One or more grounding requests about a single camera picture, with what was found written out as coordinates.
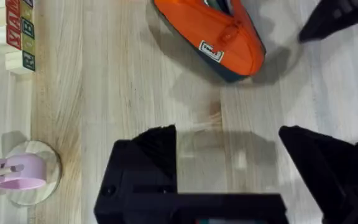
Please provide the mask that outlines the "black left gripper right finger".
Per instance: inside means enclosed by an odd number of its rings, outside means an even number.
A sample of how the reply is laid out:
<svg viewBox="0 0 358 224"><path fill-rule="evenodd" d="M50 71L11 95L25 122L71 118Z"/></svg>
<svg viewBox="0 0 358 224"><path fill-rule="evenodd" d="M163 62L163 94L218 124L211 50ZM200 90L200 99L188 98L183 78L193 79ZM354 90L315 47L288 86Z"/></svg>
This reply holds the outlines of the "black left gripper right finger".
<svg viewBox="0 0 358 224"><path fill-rule="evenodd" d="M282 126L278 135L322 211L322 222L358 224L358 142L300 126Z"/></svg>

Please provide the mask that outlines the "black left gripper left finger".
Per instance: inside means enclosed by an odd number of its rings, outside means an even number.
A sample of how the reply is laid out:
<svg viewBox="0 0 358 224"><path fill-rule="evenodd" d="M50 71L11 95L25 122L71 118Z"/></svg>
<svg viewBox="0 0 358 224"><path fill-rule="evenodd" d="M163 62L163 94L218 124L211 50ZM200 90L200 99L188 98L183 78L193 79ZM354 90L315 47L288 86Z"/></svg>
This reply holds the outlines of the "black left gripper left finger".
<svg viewBox="0 0 358 224"><path fill-rule="evenodd" d="M150 128L113 145L96 203L98 223L169 223L153 194L177 192L175 125Z"/></svg>

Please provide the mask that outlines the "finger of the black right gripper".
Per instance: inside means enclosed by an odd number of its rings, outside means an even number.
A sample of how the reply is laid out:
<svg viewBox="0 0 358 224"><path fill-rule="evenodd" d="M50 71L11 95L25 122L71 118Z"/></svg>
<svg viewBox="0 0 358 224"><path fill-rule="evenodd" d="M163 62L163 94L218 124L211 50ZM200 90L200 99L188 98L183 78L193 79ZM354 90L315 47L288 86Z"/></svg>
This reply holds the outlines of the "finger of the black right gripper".
<svg viewBox="0 0 358 224"><path fill-rule="evenodd" d="M298 34L300 43L323 40L358 24L358 0L320 0Z"/></svg>

